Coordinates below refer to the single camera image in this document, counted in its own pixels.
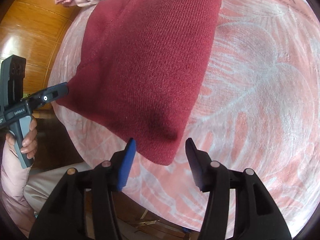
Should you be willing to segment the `pink jacket left forearm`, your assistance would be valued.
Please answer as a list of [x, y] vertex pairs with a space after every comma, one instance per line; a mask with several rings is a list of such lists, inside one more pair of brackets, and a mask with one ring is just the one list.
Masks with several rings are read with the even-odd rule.
[[29, 236], [35, 222], [34, 211], [24, 197], [24, 188], [29, 177], [29, 168], [21, 168], [16, 154], [6, 142], [3, 148], [1, 163], [1, 202], [15, 225]]

